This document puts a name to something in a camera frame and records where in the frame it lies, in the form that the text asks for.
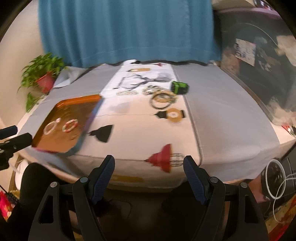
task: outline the screw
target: screw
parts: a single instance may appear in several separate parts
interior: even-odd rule
[[[241,183],[241,186],[242,186],[243,188],[247,188],[247,187],[248,187],[248,184],[246,184],[246,183]]]
[[[88,181],[88,178],[87,177],[82,177],[82,178],[80,178],[80,182],[81,183],[85,183],[85,182],[87,182]]]
[[[218,182],[218,178],[216,178],[216,177],[211,177],[211,178],[210,178],[210,181],[211,181],[212,183],[217,183],[217,182]]]
[[[57,182],[53,182],[53,183],[51,183],[50,186],[51,186],[52,188],[55,188],[55,187],[57,186]]]

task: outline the label sticker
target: label sticker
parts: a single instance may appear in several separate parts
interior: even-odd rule
[[[127,72],[146,72],[146,71],[150,71],[150,68],[139,68],[139,69],[130,69]]]
[[[255,65],[256,45],[241,39],[235,41],[235,57],[245,61],[246,63]]]

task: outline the red flower pot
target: red flower pot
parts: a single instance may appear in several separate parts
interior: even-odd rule
[[[54,78],[52,77],[51,72],[46,73],[46,75],[42,76],[36,82],[40,86],[42,93],[45,94],[48,93],[54,86]]]

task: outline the wall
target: wall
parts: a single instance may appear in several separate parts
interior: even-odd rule
[[[3,122],[3,120],[0,118],[0,129],[5,128],[5,124]]]
[[[0,119],[16,125],[25,114],[28,90],[20,86],[22,69],[43,54],[38,28],[38,1],[33,0],[13,21],[0,42]]]

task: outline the pendant lamp print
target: pendant lamp print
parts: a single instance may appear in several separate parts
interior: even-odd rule
[[[142,64],[142,63],[141,63],[141,61],[137,60],[135,62],[132,62],[131,64]],[[162,66],[164,66],[166,64],[164,64],[164,63],[158,63],[158,64],[142,64],[142,65],[158,65],[159,67],[162,67]]]
[[[164,172],[170,173],[172,167],[183,165],[184,156],[180,153],[172,153],[172,144],[165,145],[160,152],[150,156],[146,162],[160,167]]]

